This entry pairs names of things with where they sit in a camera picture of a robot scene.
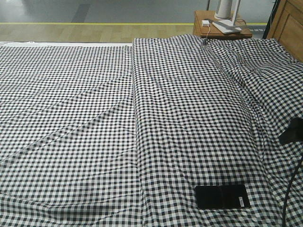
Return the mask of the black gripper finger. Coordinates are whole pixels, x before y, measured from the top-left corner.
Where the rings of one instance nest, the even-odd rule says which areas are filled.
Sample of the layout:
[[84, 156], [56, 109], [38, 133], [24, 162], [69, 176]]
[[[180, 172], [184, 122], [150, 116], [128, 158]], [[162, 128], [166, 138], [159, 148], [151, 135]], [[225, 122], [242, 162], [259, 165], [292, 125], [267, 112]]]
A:
[[287, 129], [278, 137], [281, 144], [303, 141], [303, 119], [293, 118]]

